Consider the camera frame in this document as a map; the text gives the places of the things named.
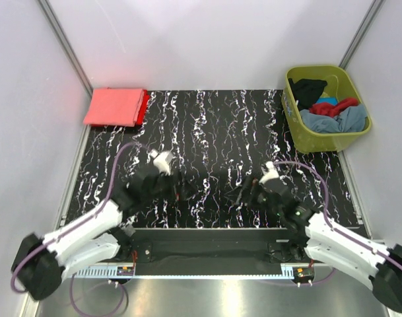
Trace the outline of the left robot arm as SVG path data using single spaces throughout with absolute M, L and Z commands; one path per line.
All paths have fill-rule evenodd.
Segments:
M 196 187 L 178 169 L 146 166 L 126 183 L 115 182 L 94 209 L 56 231 L 25 237 L 11 271 L 33 300 L 44 300 L 86 266 L 131 257 L 132 228 L 125 221 L 156 199 L 187 201 Z

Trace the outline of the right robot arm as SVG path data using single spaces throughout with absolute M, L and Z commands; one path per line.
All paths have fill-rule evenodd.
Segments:
M 351 276 L 388 309 L 402 313 L 402 245 L 389 248 L 334 223 L 295 198 L 279 178 L 248 176 L 226 193 L 232 203 L 263 211 L 295 234 L 289 254 L 310 258 Z

